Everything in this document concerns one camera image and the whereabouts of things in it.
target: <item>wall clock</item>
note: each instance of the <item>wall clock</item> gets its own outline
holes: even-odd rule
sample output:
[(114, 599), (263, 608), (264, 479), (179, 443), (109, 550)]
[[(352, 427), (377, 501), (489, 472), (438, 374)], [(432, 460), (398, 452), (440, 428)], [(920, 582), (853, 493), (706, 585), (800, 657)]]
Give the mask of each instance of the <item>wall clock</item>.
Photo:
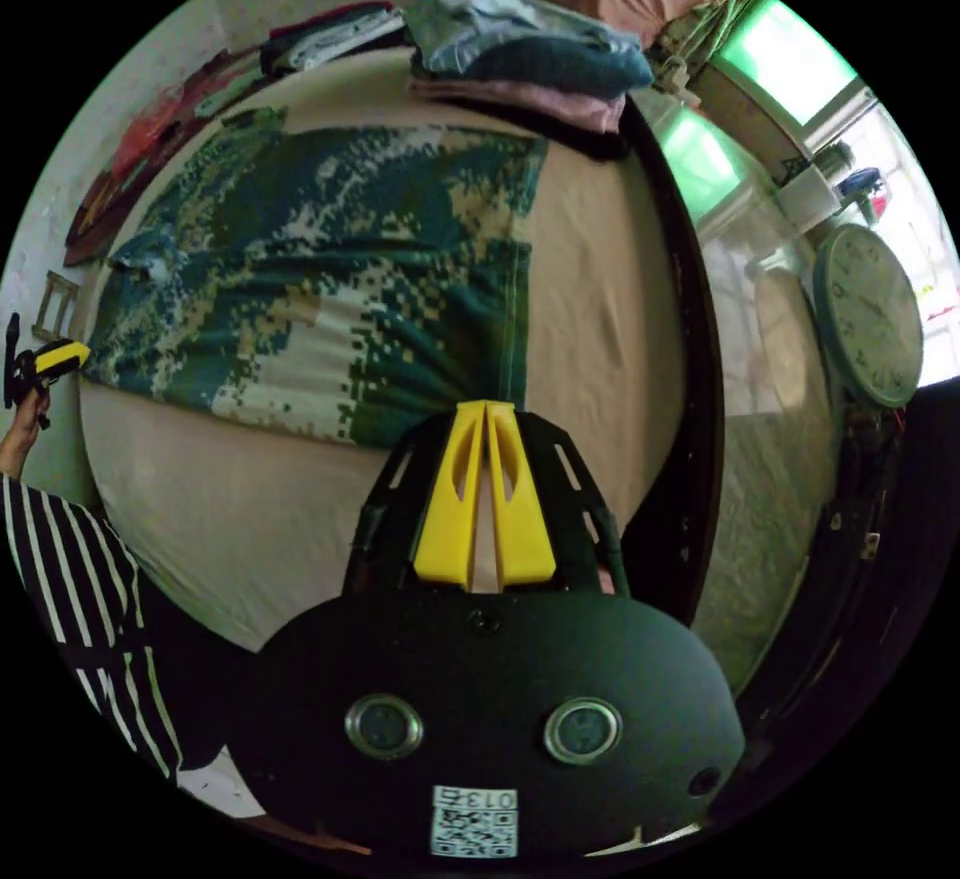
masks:
[(827, 359), (847, 391), (898, 409), (917, 390), (923, 326), (910, 279), (876, 233), (853, 223), (817, 251), (813, 300)]

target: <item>beige bed sheet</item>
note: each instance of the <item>beige bed sheet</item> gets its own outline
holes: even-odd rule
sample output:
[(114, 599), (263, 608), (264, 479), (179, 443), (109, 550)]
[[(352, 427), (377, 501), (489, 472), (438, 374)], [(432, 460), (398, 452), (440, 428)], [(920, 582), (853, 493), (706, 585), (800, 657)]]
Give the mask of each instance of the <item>beige bed sheet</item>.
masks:
[[(242, 108), (286, 105), (287, 128), (458, 124), (513, 129), (406, 92), (409, 53), (357, 56), (284, 80)], [(151, 185), (117, 238), (205, 130)], [(662, 468), (684, 403), (679, 309), (652, 187), (635, 157), (598, 164), (552, 143), (528, 224), (527, 407), (566, 429), (621, 527)], [(84, 290), (95, 319), (100, 277)], [(257, 650), (340, 591), (380, 451), (278, 435), (81, 384), (87, 454), (107, 514), (147, 571), (208, 627)], [(481, 521), (475, 588), (495, 589)]]

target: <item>clock hand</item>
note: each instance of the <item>clock hand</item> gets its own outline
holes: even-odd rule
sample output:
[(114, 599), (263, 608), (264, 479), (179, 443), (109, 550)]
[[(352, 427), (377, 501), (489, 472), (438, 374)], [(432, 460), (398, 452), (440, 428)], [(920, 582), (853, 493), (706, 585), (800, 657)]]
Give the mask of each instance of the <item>clock hand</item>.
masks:
[(869, 299), (864, 299), (863, 296), (857, 296), (857, 298), (862, 302), (878, 319), (882, 319), (888, 325), (892, 325), (887, 314), (875, 303), (871, 302)]

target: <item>person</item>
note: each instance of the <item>person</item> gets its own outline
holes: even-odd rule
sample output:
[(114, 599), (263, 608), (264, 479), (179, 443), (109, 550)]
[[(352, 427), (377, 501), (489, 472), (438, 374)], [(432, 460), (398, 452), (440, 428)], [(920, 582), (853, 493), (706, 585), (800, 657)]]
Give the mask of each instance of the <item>person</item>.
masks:
[[(91, 704), (177, 782), (223, 751), (233, 693), (254, 653), (179, 609), (108, 522), (21, 482), (49, 409), (48, 392), (31, 392), (0, 440), (0, 529), (45, 631)], [(290, 851), (371, 852), (320, 824), (306, 833), (266, 814), (234, 821)]]

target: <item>striped shirt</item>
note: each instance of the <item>striped shirt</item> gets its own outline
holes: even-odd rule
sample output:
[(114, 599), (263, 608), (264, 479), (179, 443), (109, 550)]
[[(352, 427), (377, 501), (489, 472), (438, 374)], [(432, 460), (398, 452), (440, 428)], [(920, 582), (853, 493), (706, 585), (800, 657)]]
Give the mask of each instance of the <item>striped shirt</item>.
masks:
[(89, 510), (0, 479), (6, 543), (48, 635), (93, 707), (174, 780), (183, 756), (157, 685), (136, 558)]

